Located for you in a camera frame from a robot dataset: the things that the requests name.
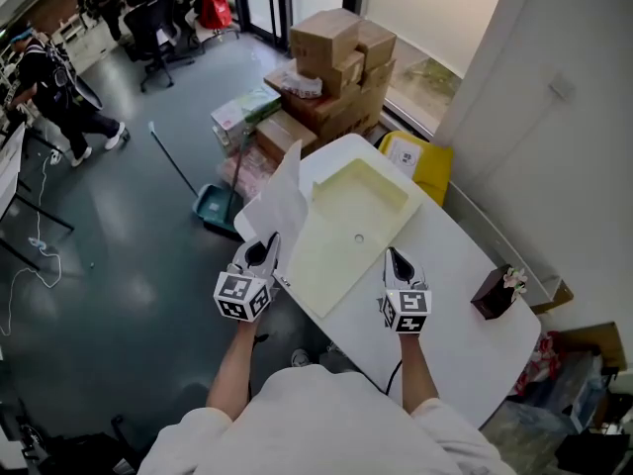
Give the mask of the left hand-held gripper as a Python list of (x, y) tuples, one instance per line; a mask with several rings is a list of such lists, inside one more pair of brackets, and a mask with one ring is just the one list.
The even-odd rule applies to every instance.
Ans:
[(265, 241), (253, 237), (237, 249), (232, 264), (219, 274), (214, 300), (222, 316), (255, 322), (274, 301), (280, 235)]

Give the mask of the white A4 paper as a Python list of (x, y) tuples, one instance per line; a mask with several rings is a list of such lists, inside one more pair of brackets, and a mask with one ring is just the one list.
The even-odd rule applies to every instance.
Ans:
[(279, 274), (285, 275), (294, 246), (308, 215), (308, 202), (299, 186), (301, 142), (294, 142), (283, 160), (254, 198), (244, 209), (244, 217), (262, 243), (277, 233), (280, 237)]

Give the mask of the cream cardboard sheet with cut-out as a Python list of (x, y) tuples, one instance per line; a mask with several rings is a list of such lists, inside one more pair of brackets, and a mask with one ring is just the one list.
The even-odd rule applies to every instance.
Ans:
[(323, 319), (417, 211), (422, 191), (382, 155), (365, 153), (313, 183), (285, 279)]

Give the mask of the person's left forearm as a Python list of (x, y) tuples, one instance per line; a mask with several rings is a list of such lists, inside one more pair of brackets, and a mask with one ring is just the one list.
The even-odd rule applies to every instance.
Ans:
[(258, 322), (238, 322), (236, 332), (212, 383), (206, 405), (235, 421), (249, 400), (252, 351)]

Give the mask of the teal dustpan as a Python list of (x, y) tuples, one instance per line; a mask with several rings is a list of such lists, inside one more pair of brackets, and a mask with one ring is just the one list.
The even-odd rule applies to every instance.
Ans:
[(233, 239), (240, 239), (234, 220), (243, 208), (244, 201), (237, 193), (236, 187), (247, 141), (248, 133), (244, 132), (236, 155), (230, 188), (221, 188), (214, 184), (204, 185), (192, 207), (194, 214), (203, 222), (205, 228)]

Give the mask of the pink package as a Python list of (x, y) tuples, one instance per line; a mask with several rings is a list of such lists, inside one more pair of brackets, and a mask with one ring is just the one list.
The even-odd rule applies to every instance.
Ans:
[[(258, 145), (249, 146), (241, 156), (235, 192), (245, 203), (256, 197), (268, 183), (278, 164), (270, 158)], [(225, 158), (217, 166), (217, 174), (228, 185), (232, 184), (237, 167), (237, 154)]]

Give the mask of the brown wooden holder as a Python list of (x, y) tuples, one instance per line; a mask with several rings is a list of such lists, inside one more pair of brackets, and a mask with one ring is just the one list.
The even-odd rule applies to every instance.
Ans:
[(485, 320), (494, 320), (502, 316), (512, 304), (513, 288), (506, 287), (504, 277), (510, 265), (494, 269), (471, 299), (471, 304)]

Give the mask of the yellow plastic bin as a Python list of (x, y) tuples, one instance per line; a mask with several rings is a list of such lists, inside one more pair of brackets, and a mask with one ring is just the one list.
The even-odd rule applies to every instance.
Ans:
[(440, 207), (451, 175), (453, 150), (403, 131), (384, 135), (378, 151), (413, 181)]

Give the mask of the pink white flowers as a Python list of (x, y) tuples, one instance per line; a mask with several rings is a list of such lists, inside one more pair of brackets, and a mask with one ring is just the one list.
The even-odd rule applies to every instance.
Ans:
[(511, 303), (526, 292), (527, 279), (524, 268), (509, 267), (505, 271), (503, 274), (503, 288), (511, 290)]

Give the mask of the green white carton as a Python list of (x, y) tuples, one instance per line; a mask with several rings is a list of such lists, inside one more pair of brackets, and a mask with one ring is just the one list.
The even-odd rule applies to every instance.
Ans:
[(280, 93), (261, 85), (215, 109), (211, 113), (212, 130), (220, 144), (230, 147), (280, 108)]

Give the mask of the person's light grey sweatshirt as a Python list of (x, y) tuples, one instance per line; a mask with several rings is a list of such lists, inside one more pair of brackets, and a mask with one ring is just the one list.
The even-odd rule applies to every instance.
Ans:
[(165, 427), (138, 475), (516, 475), (437, 398), (412, 413), (355, 372), (273, 374), (237, 419), (200, 408)]

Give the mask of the white plastic bag red print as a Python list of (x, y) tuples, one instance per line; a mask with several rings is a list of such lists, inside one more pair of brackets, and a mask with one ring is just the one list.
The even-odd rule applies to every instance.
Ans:
[(320, 78), (305, 77), (294, 71), (287, 71), (282, 75), (281, 86), (301, 99), (317, 99), (323, 94)]

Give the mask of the brown cardboard sheet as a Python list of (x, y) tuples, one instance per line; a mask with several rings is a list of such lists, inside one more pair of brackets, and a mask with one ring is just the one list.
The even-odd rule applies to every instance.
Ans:
[(592, 351), (602, 356), (606, 367), (619, 371), (628, 364), (615, 322), (559, 332), (561, 346), (567, 351)]

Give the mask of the stack of brown cardboard boxes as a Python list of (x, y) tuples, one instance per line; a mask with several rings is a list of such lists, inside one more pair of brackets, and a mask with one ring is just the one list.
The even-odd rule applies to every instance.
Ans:
[[(290, 30), (292, 59), (264, 77), (281, 109), (257, 124), (256, 144), (276, 163), (291, 145), (302, 155), (348, 134), (368, 137), (378, 125), (395, 67), (397, 36), (342, 8), (324, 10)], [(294, 71), (320, 78), (322, 96), (301, 99), (281, 86)]]

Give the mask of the black office chair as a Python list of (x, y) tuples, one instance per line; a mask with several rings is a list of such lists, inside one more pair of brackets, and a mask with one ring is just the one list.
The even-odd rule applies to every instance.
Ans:
[(176, 0), (148, 0), (132, 8), (124, 23), (132, 34), (132, 41), (124, 50), (132, 62), (144, 63), (144, 78), (139, 89), (146, 92), (147, 82), (157, 73), (167, 77), (167, 86), (174, 85), (170, 72), (172, 63), (190, 65), (195, 62), (191, 54), (179, 53), (181, 28), (174, 21)]

